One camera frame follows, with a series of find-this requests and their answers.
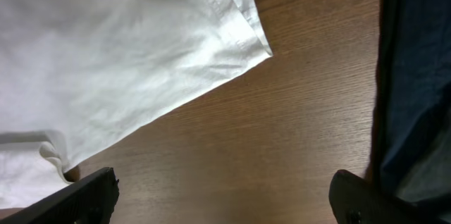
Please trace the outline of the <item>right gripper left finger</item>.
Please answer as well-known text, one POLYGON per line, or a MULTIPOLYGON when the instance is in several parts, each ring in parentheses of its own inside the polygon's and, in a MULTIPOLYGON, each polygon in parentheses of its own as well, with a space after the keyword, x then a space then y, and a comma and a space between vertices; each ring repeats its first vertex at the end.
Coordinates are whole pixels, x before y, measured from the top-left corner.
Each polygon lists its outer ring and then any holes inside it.
POLYGON ((105 167, 2 219, 1 224, 109 224, 118 198, 114 169, 105 167))

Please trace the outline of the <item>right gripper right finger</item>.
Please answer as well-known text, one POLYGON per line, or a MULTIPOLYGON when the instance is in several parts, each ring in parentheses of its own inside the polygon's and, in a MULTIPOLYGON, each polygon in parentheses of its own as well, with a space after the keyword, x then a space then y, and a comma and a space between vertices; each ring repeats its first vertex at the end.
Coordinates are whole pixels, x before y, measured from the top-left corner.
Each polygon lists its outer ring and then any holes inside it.
POLYGON ((330 182, 328 200, 339 224, 446 224, 450 195, 408 203, 384 194, 347 170, 330 182))

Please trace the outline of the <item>white t-shirt with robot print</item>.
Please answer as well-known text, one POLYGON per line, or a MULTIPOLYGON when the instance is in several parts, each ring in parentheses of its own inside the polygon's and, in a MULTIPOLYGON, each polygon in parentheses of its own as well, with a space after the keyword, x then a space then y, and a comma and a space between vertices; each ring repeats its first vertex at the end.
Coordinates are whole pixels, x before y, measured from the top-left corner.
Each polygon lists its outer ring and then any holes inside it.
POLYGON ((1 0, 1 207, 271 54, 254 0, 1 0))

